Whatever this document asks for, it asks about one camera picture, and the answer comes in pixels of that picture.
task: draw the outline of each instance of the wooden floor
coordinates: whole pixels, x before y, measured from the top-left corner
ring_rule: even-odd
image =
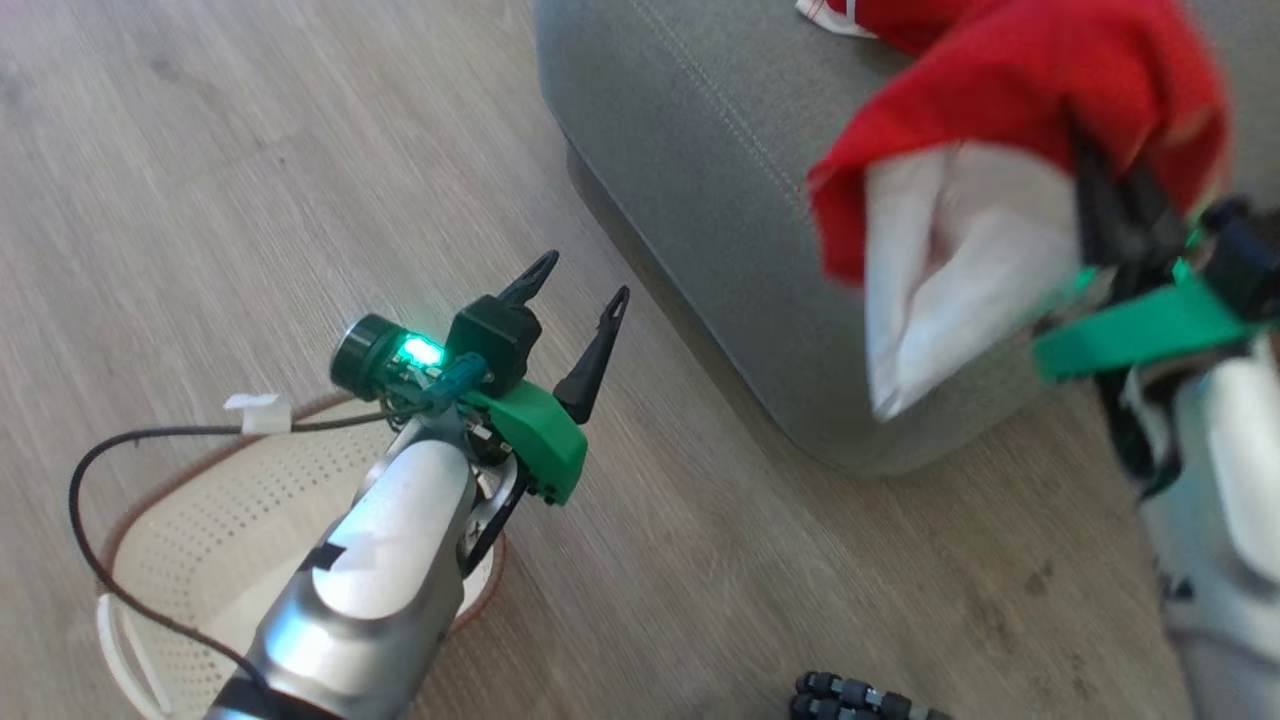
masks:
[[[1087,398],[909,478],[803,457],[584,201],[530,24],[527,0],[0,0],[0,717],[129,716],[64,510],[88,446],[326,393],[353,318],[442,332],[549,247],[535,379],[620,283],[631,311],[575,501],[513,520],[425,715],[781,717],[806,669],[964,717],[1185,715]],[[95,537],[210,447],[122,451]]]

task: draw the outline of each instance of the red and white cloth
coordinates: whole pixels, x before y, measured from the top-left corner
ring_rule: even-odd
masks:
[[[1075,277],[1070,123],[1117,173],[1142,158],[1190,215],[1221,190],[1228,111],[1178,0],[854,3],[796,8],[919,58],[809,174],[826,270],[865,290],[887,419]]]

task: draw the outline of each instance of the white cable tie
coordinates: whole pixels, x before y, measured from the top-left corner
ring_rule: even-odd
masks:
[[[242,413],[241,432],[247,436],[278,434],[293,429],[293,407],[279,393],[233,395],[227,398],[223,409]]]

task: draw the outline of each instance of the red fabric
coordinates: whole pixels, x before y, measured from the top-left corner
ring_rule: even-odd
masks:
[[[1225,173],[1221,82],[1176,0],[859,0],[858,24],[920,59],[809,172],[826,270],[861,284],[864,173],[965,140],[1070,172],[1068,118],[1123,172],[1142,155],[1184,211]]]

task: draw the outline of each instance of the white laundry basket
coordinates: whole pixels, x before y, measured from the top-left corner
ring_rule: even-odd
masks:
[[[311,420],[378,410],[332,398]],[[140,505],[113,533],[108,566],[154,609],[239,652],[325,528],[351,506],[365,473],[393,439],[385,423],[269,436],[198,464]],[[506,541],[467,578],[454,630],[497,587]],[[97,606],[111,675],[143,717],[202,717],[234,665],[152,624],[113,596]]]

